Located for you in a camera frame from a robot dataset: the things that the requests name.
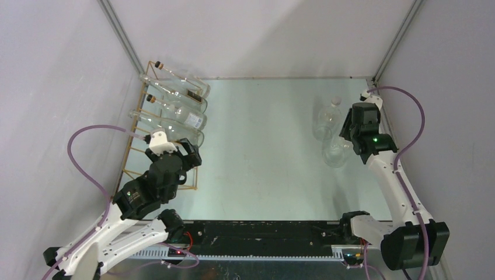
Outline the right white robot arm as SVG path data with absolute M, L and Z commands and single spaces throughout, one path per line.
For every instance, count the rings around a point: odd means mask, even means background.
M 340 135 L 375 174 L 392 225 L 365 211 L 348 212 L 341 219 L 340 238 L 348 244 L 363 239 L 379 247 L 392 271 L 438 265 L 449 239 L 448 226 L 436 222 L 423 207 L 396 160 L 398 149 L 392 137 L 380 132 L 380 123 L 376 104 L 358 102 L 349 109 Z

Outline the clear bottle frosted cap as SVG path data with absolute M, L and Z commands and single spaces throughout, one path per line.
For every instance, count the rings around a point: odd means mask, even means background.
M 340 136 L 335 135 L 332 139 L 323 141 L 322 157 L 332 168 L 343 167 L 352 153 L 353 144 Z

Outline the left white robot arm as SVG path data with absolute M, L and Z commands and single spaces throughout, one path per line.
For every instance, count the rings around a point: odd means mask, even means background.
M 86 233 L 63 247 L 49 247 L 43 253 L 53 279 L 75 279 L 85 257 L 91 258 L 89 279 L 99 279 L 116 264 L 148 246 L 177 243 L 186 235 L 185 224 L 174 209 L 163 210 L 150 223 L 124 237 L 120 235 L 161 205 L 174 199 L 187 172 L 202 164 L 199 147 L 188 139 L 177 143 L 148 136 L 146 156 L 149 169 L 125 183 L 99 220 Z

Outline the clear bottle white label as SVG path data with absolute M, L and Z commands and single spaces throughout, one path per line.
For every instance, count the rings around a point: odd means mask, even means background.
M 207 124 L 207 116 L 180 101 L 167 101 L 148 94 L 146 100 L 158 107 L 163 116 L 202 131 Z

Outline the long clear glass bottle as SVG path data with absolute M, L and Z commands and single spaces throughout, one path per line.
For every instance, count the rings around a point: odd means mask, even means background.
M 140 124 L 146 125 L 148 131 L 163 128 L 170 142 L 177 142 L 182 138 L 187 138 L 191 144 L 201 147 L 204 143 L 204 134 L 195 128 L 190 128 L 180 122 L 170 119 L 156 117 L 137 110 L 130 110 L 129 117 L 135 118 Z

